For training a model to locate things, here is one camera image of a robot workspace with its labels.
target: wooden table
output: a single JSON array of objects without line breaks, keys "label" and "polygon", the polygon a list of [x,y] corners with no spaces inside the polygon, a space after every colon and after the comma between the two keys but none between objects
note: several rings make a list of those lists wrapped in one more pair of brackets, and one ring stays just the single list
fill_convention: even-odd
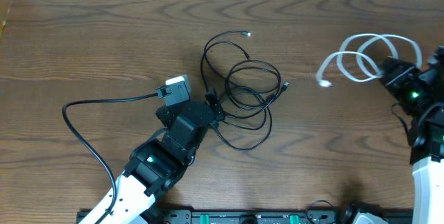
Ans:
[{"label": "wooden table", "polygon": [[[194,99],[203,99],[203,46],[232,29],[253,36],[226,40],[290,82],[271,106],[273,131],[248,153],[209,131],[163,205],[303,209],[318,199],[336,206],[356,199],[413,207],[409,147],[390,113],[395,99],[377,81],[349,81],[335,64],[327,69],[329,89],[314,74],[357,33],[410,37],[427,57],[443,43],[443,8],[444,0],[15,0],[0,45],[0,223],[73,223],[80,208],[93,208],[110,188],[65,125],[65,103],[152,93],[180,74],[189,75]],[[411,47],[395,43],[413,61]],[[380,62],[388,51],[376,44],[368,54]],[[243,57],[221,47],[210,58],[228,72]],[[253,87],[274,83],[258,73],[237,78]],[[154,113],[162,104],[152,98],[76,106],[69,116],[118,175],[130,152],[161,127]],[[221,131],[246,146],[266,129]]]}]

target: coiled white cable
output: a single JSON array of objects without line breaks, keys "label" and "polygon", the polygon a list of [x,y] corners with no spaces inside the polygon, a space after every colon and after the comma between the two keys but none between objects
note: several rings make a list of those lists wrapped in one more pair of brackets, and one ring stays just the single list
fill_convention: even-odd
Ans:
[{"label": "coiled white cable", "polygon": [[[367,40],[366,42],[364,42],[357,51],[346,51],[347,49],[347,45],[354,40],[355,38],[358,37],[368,37],[368,36],[373,36],[372,38],[370,38],[369,40]],[[336,64],[338,65],[339,70],[342,72],[342,74],[344,74],[347,78],[349,78],[350,80],[353,80],[355,82],[367,82],[376,78],[380,78],[381,77],[381,71],[379,70],[378,66],[376,65],[376,63],[366,54],[363,54],[362,52],[369,46],[371,45],[373,42],[381,39],[383,40],[388,48],[391,51],[391,57],[398,59],[398,52],[396,51],[396,48],[394,47],[394,45],[392,44],[392,42],[390,42],[390,40],[388,40],[388,37],[396,37],[399,38],[401,40],[405,40],[408,41],[413,49],[415,50],[415,54],[416,54],[416,66],[417,68],[421,68],[422,65],[422,54],[421,54],[421,50],[418,46],[418,44],[416,44],[416,42],[414,42],[413,40],[410,40],[406,37],[403,36],[398,36],[398,35],[392,35],[392,34],[382,34],[382,35],[378,35],[378,34],[374,34],[374,33],[363,33],[363,34],[357,34],[357,35],[353,35],[348,37],[341,45],[341,48],[339,48],[338,52],[332,53],[330,54],[322,63],[322,65],[319,67],[318,72],[316,73],[316,79],[319,83],[320,86],[322,87],[330,87],[332,84],[330,81],[328,80],[323,80],[322,79],[322,75],[325,71],[325,69],[327,68],[328,64],[332,61],[333,58],[337,57],[336,59]],[[356,61],[357,64],[359,66],[359,68],[368,76],[368,78],[365,79],[358,79],[355,78],[352,74],[350,74],[343,66],[342,64],[342,58],[343,58],[343,54],[355,54],[356,55]],[[368,61],[368,63],[370,64],[370,66],[372,67],[374,73],[371,73],[369,70],[367,70],[367,68],[364,65],[364,62],[362,60],[362,58],[364,58],[365,60]]]}]

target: tabletop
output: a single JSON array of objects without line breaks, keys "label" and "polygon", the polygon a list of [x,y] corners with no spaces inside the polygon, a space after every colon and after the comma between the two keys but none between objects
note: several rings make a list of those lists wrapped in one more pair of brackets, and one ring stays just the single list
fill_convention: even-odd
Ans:
[{"label": "tabletop", "polygon": [[[315,73],[357,33],[409,37],[426,58],[443,43],[442,8],[444,0],[15,0],[0,43],[0,223],[74,223],[79,209],[93,208],[110,188],[102,166],[65,125],[65,103],[150,94],[181,74],[189,76],[193,99],[204,100],[203,47],[228,30],[250,31],[223,39],[274,65],[289,88],[271,105],[265,143],[239,152],[210,130],[161,205],[304,209],[325,199],[411,208],[410,150],[390,113],[395,99],[377,80],[348,80],[335,63],[325,72],[332,87],[319,87]],[[414,61],[407,43],[394,43]],[[366,53],[376,62],[389,54],[380,43]],[[244,59],[229,46],[209,58],[223,74]],[[361,76],[353,57],[344,62]],[[235,79],[254,88],[275,83],[257,72]],[[210,76],[209,83],[220,87],[223,80]],[[162,127],[155,116],[161,105],[156,98],[79,105],[69,117],[119,175],[131,151]],[[238,146],[266,131],[221,126]]]}]

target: green connector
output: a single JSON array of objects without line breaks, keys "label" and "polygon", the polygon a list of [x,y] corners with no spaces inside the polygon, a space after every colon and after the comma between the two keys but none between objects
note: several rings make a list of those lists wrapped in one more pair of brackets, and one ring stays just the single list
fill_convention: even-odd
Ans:
[{"label": "green connector", "polygon": [[200,215],[200,224],[210,224],[210,216],[208,214]]},{"label": "green connector", "polygon": [[299,216],[290,215],[290,224],[300,224],[299,223]]}]

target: white cable plug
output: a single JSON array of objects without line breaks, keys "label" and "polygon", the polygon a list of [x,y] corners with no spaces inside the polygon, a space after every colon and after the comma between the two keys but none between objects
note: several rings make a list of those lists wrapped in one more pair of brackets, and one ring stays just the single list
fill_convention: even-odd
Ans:
[{"label": "white cable plug", "polygon": [[[358,37],[367,37],[367,36],[373,36],[372,38],[370,38],[369,40],[367,40],[366,42],[364,42],[357,51],[346,51],[347,45],[355,38]],[[416,42],[414,42],[413,40],[410,40],[406,37],[403,36],[398,36],[398,35],[392,35],[392,34],[383,34],[383,35],[378,35],[378,34],[374,34],[374,33],[363,33],[363,34],[357,34],[357,35],[353,35],[348,37],[341,45],[340,49],[338,52],[332,53],[330,54],[322,63],[322,65],[319,67],[318,72],[316,73],[316,79],[319,83],[320,86],[322,87],[330,87],[332,85],[332,83],[328,80],[323,80],[322,76],[323,73],[325,71],[325,69],[327,68],[328,64],[332,61],[333,58],[335,58],[337,56],[336,59],[336,64],[338,65],[339,70],[342,72],[342,74],[344,74],[347,78],[349,78],[350,80],[353,80],[355,82],[361,83],[361,82],[366,82],[366,81],[370,81],[376,78],[380,78],[381,77],[381,71],[379,70],[378,66],[376,65],[376,63],[367,55],[363,54],[362,52],[369,46],[371,45],[373,42],[381,39],[383,40],[388,48],[390,49],[391,53],[392,53],[392,58],[398,59],[398,52],[396,51],[396,48],[394,47],[394,45],[390,42],[390,40],[388,40],[388,37],[396,37],[399,38],[401,40],[405,40],[408,41],[413,49],[415,50],[415,54],[416,54],[416,66],[417,68],[421,68],[422,65],[422,54],[421,54],[421,50],[418,46],[418,44],[416,44]],[[368,78],[365,79],[358,79],[355,78],[352,74],[350,74],[343,66],[342,63],[342,58],[343,58],[343,54],[355,54],[356,55],[356,61],[357,64],[359,66],[359,68],[368,76]],[[367,70],[367,68],[364,65],[364,62],[362,61],[362,58],[366,59],[368,61],[368,63],[370,64],[370,66],[373,68],[374,73],[372,74],[371,72],[369,72],[369,70]]]}]

